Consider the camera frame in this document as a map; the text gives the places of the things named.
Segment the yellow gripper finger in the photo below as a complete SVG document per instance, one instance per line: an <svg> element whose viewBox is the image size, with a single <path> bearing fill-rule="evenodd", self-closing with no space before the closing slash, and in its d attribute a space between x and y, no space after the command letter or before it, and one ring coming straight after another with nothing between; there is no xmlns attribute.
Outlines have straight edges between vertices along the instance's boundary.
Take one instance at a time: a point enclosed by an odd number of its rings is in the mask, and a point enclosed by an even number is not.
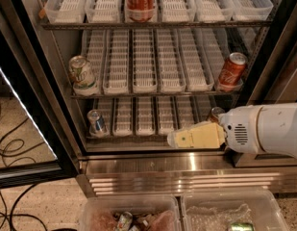
<svg viewBox="0 0 297 231"><path fill-rule="evenodd" d="M216 122L204 121L167 135L173 148L214 149L225 142L224 129Z"/></svg>

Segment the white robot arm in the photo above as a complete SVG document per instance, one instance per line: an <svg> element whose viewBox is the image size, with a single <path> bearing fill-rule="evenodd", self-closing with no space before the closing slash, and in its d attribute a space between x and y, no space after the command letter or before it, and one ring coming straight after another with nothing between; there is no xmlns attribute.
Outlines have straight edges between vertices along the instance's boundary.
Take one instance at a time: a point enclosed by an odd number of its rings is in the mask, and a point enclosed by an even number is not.
<svg viewBox="0 0 297 231"><path fill-rule="evenodd" d="M167 135L173 148L214 149L225 143L243 154L297 159L297 103L242 106Z"/></svg>

